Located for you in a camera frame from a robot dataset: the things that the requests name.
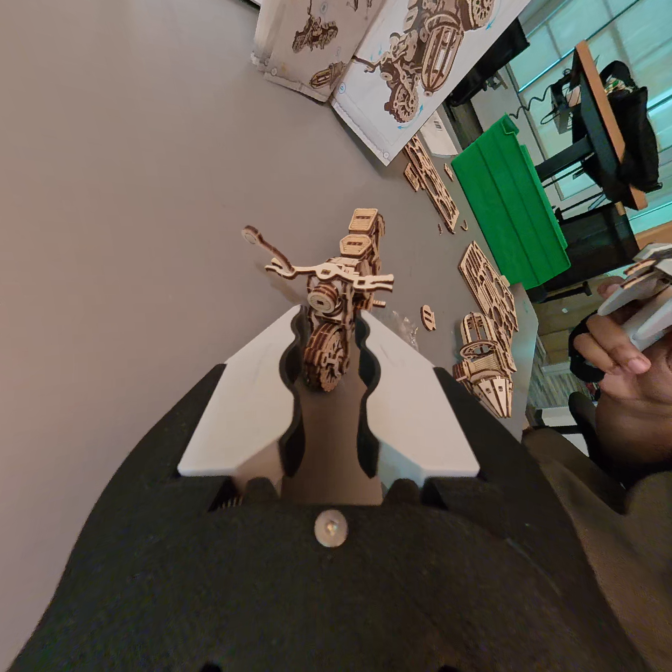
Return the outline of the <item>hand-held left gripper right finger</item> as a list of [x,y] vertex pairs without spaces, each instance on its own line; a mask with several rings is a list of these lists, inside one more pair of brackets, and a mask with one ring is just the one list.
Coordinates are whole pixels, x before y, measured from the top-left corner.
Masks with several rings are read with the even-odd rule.
[[480,466],[434,365],[368,311],[356,318],[357,459],[385,489],[406,479],[475,477]]

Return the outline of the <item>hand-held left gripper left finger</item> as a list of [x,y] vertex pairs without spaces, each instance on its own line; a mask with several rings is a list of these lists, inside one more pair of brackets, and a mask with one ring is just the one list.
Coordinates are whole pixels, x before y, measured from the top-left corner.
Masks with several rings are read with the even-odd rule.
[[305,454],[296,388],[305,337],[306,307],[298,305],[225,362],[177,466],[180,476],[227,476],[239,492],[266,478],[281,493]]

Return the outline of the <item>wooden motorcycle model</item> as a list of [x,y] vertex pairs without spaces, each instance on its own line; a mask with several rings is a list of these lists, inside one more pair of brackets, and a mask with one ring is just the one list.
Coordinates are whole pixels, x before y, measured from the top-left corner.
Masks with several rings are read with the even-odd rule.
[[339,242],[339,255],[322,264],[299,266],[264,239],[254,226],[241,235],[272,255],[265,266],[285,280],[307,277],[307,319],[310,334],[304,348],[303,368],[307,385],[314,390],[333,391],[350,364],[350,339],[356,317],[362,310],[384,307],[377,291],[391,292],[394,276],[382,274],[380,241],[385,233],[382,214],[376,208],[357,208],[348,233]]

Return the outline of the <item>grey desk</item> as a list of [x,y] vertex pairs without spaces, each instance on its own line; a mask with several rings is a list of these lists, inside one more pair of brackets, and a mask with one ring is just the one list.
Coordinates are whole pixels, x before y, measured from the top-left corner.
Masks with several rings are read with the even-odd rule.
[[243,1],[1,2],[1,670],[29,639],[116,469],[214,365],[305,296],[264,270],[386,222],[387,311],[452,366],[476,308],[402,155],[387,167],[326,105],[251,63]]

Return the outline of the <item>person's right hand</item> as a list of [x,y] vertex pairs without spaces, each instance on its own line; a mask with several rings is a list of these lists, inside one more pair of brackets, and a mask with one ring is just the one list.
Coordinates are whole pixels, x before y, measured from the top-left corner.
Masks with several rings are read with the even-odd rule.
[[671,331],[641,351],[622,328],[643,305],[582,320],[568,338],[570,370],[599,383],[595,424],[606,456],[625,468],[670,469]]

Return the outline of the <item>wooden sidecar model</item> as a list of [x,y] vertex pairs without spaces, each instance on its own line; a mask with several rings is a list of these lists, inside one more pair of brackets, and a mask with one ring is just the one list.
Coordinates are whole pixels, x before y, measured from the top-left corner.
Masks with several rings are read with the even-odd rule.
[[463,346],[452,376],[494,416],[510,417],[516,366],[509,342],[482,313],[468,313],[460,325],[460,333]]

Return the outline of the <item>clear plastic bag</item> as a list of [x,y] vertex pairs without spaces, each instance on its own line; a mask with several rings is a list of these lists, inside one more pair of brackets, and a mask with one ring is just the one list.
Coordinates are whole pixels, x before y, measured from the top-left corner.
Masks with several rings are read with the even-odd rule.
[[399,336],[401,340],[416,351],[419,351],[417,343],[418,326],[412,320],[407,316],[401,316],[397,311],[389,307],[383,308],[378,318],[381,323]]

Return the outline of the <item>wooden gear cutout sheet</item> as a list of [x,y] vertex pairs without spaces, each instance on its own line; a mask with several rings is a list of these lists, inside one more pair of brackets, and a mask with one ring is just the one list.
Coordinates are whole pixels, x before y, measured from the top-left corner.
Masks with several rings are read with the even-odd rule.
[[519,330],[516,306],[507,279],[500,275],[473,241],[467,247],[458,269],[472,295],[493,328],[511,372],[517,371],[511,353],[513,335]]

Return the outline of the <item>green plastic bin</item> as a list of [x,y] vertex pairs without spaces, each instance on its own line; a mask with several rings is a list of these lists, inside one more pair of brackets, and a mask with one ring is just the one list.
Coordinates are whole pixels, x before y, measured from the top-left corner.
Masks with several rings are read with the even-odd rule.
[[504,115],[452,161],[500,273],[526,290],[567,271],[567,241],[519,129]]

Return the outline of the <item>black bag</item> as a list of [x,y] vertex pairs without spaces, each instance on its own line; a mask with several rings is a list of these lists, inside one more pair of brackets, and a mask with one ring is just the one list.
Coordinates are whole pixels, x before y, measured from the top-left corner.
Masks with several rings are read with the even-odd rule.
[[610,175],[592,155],[581,162],[583,171],[612,202],[624,201],[627,184],[645,194],[660,190],[657,139],[647,114],[648,89],[635,83],[622,61],[610,62],[600,78],[624,139],[624,163]]

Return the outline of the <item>wooden parts sheet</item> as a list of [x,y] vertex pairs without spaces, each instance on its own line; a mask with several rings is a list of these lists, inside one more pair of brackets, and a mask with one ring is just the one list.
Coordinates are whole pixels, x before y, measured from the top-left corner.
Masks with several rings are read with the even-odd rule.
[[404,153],[408,158],[408,164],[404,170],[406,180],[415,192],[424,190],[429,196],[443,221],[443,224],[438,226],[440,234],[443,232],[442,227],[454,234],[459,210],[417,135],[414,135],[405,145]]

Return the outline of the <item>wooden top background table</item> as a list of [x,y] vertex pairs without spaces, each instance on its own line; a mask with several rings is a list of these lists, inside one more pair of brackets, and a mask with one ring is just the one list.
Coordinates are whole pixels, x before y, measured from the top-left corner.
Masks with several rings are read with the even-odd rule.
[[579,87],[578,109],[586,135],[538,164],[539,179],[545,182],[577,163],[595,159],[603,193],[627,208],[644,210],[649,205],[645,193],[620,179],[626,144],[586,40],[575,46],[570,83]]

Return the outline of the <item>person's brown clothing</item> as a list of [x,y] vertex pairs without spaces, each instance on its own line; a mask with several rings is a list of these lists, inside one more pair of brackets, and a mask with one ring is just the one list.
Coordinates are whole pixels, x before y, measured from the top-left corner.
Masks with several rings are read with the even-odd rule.
[[671,670],[671,471],[625,491],[550,428],[524,446],[572,519],[601,591],[637,650]]

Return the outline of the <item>beige printed packaging sleeve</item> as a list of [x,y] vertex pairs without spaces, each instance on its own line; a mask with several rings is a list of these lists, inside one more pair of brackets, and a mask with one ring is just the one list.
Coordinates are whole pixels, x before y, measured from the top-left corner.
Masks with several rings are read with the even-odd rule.
[[259,1],[251,61],[267,81],[332,96],[385,1]]

